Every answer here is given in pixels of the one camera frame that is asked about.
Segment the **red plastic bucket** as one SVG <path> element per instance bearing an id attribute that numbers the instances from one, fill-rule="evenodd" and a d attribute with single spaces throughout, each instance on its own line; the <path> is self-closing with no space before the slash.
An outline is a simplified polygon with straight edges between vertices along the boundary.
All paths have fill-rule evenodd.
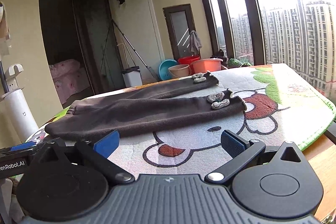
<path id="1" fill-rule="evenodd" d="M 191 69 L 191 73 L 194 73 L 193 66 L 191 65 L 193 62 L 200 60 L 200 56 L 192 55 L 192 56 L 187 56 L 187 57 L 181 57 L 178 59 L 178 63 L 181 65 L 189 65 Z"/>

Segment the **cartoon animal play mat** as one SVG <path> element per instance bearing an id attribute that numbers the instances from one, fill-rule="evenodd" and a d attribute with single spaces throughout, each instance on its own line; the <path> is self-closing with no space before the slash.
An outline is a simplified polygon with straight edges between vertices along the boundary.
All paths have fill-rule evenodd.
<path id="1" fill-rule="evenodd" d="M 286 64 L 233 68 L 211 74 L 219 80 L 216 86 L 186 94 L 186 97 L 214 95 L 230 89 L 244 101 L 245 111 L 171 130 L 130 137 L 120 135 L 120 144 L 109 160 L 134 176 L 192 173 L 205 176 L 231 159 L 221 145 L 224 130 L 230 130 L 245 140 L 263 141 L 266 145 L 280 146 L 284 142 L 293 142 L 299 149 L 306 149 L 323 134 L 335 117 L 333 102 Z M 145 87 L 89 98 L 113 96 Z M 68 109 L 47 124 L 59 120 Z M 32 141 L 40 143 L 53 139 L 45 131 L 47 124 L 31 136 Z"/>

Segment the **far green knitted shoe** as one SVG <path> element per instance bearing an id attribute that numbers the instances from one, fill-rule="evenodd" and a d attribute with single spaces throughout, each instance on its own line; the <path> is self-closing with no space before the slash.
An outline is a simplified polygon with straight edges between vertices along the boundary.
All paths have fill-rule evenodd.
<path id="1" fill-rule="evenodd" d="M 230 58 L 227 63 L 228 68 L 239 68 L 242 66 L 242 62 L 235 58 Z"/>

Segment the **dark grey fleece pants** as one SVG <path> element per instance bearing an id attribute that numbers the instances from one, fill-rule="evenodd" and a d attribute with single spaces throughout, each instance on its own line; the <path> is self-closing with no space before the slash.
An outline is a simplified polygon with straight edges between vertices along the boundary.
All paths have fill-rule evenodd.
<path id="1" fill-rule="evenodd" d="M 212 88 L 219 80 L 211 73 L 100 98 L 75 101 L 59 120 L 45 126 L 53 138 L 98 140 L 116 130 L 122 137 L 165 131 L 230 117 L 246 110 L 230 89 L 214 95 L 187 98 Z"/>

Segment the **blue plastic basin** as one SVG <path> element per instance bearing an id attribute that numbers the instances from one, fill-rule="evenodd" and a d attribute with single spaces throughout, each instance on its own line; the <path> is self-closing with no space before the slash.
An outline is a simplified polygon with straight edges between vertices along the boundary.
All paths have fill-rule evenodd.
<path id="1" fill-rule="evenodd" d="M 171 80 L 172 76 L 171 73 L 169 72 L 169 68 L 175 65 L 178 65 L 178 62 L 174 59 L 166 59 L 163 62 L 161 62 L 158 67 L 158 75 L 160 79 L 163 81 Z"/>

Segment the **white cordless vacuum cleaner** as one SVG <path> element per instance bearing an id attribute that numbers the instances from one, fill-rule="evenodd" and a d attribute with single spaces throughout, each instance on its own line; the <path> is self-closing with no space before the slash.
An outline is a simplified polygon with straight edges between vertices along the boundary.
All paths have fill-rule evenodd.
<path id="1" fill-rule="evenodd" d="M 39 129 L 26 101 L 23 89 L 19 87 L 17 77 L 24 71 L 21 63 L 3 69 L 2 57 L 9 55 L 10 31 L 7 25 L 6 9 L 1 2 L 1 87 L 4 94 L 1 101 L 5 102 L 6 112 L 10 118 L 18 138 L 23 143 Z"/>

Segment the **white mop bucket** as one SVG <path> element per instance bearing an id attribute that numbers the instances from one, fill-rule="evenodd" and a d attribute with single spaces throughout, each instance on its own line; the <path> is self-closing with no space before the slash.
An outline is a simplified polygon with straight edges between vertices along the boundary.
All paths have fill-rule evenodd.
<path id="1" fill-rule="evenodd" d="M 139 66 L 126 68 L 122 71 L 124 83 L 127 88 L 141 86 L 142 79 Z"/>

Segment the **beige plastic bucket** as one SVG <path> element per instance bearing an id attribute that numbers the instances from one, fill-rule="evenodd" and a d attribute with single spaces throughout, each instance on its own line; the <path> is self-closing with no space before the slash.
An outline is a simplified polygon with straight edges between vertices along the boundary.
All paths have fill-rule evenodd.
<path id="1" fill-rule="evenodd" d="M 174 79 L 187 77 L 191 73 L 190 66 L 187 64 L 174 65 L 169 67 L 168 71 Z"/>

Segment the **grey hanging rag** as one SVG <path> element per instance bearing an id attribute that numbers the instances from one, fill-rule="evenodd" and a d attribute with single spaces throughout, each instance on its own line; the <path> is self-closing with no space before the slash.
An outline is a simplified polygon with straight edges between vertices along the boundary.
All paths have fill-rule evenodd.
<path id="1" fill-rule="evenodd" d="M 202 47 L 201 40 L 195 30 L 190 32 L 190 45 L 189 49 L 193 55 L 200 55 L 200 49 Z"/>

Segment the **mop with metal pole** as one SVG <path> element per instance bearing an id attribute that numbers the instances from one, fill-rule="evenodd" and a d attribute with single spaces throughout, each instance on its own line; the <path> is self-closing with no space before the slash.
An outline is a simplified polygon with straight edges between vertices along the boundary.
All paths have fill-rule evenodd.
<path id="1" fill-rule="evenodd" d="M 145 68 L 150 72 L 150 74 L 153 76 L 153 78 L 156 81 L 160 81 L 159 76 L 157 75 L 157 73 L 155 73 L 155 71 L 153 70 L 152 67 L 148 66 L 147 63 L 143 60 L 143 58 L 139 55 L 139 53 L 137 52 L 137 50 L 135 49 L 135 47 L 131 44 L 131 42 L 129 41 L 129 39 L 125 36 L 125 34 L 122 32 L 122 30 L 120 29 L 120 27 L 117 25 L 117 23 L 114 21 L 114 19 L 111 19 L 113 25 L 118 29 L 118 31 L 120 32 L 120 34 L 122 35 L 122 37 L 124 38 L 124 40 L 127 42 L 127 44 L 131 47 L 131 49 L 133 50 L 133 52 L 136 54 L 136 56 L 139 58 L 139 60 L 142 62 L 142 64 L 145 66 Z"/>

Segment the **pink bedding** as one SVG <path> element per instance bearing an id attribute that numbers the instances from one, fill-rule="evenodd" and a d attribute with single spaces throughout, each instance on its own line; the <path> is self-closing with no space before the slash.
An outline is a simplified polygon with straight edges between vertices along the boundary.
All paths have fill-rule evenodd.
<path id="1" fill-rule="evenodd" d="M 49 65 L 49 69 L 61 104 L 90 87 L 86 70 L 77 60 L 64 60 Z"/>

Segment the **orange plastic bucket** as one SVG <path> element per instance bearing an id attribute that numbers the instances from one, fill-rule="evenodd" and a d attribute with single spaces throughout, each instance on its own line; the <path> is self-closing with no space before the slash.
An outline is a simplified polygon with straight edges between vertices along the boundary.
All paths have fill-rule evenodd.
<path id="1" fill-rule="evenodd" d="M 200 59 L 191 63 L 194 73 L 216 72 L 222 69 L 222 59 Z"/>

